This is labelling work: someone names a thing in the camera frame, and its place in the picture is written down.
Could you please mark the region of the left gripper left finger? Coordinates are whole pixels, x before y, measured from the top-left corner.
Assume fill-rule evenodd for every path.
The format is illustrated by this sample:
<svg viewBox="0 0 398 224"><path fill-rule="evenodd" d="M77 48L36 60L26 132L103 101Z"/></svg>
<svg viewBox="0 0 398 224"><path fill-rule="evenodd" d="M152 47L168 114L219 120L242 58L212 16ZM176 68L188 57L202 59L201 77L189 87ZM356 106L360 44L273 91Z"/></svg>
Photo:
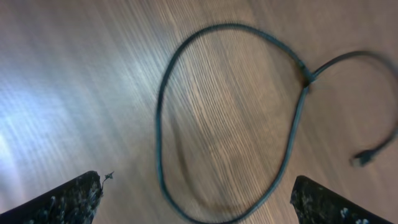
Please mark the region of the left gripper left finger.
<svg viewBox="0 0 398 224"><path fill-rule="evenodd" d="M92 224L104 194L96 171L74 179L1 214L1 224Z"/></svg>

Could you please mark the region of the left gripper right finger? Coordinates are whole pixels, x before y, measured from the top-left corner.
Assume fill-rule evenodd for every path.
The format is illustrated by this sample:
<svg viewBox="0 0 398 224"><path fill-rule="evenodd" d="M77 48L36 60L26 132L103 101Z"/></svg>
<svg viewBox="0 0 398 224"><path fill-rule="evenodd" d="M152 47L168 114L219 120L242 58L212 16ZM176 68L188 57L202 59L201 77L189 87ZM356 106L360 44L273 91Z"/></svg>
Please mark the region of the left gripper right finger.
<svg viewBox="0 0 398 224"><path fill-rule="evenodd" d="M296 178L290 203L300 224L392 224L304 175Z"/></svg>

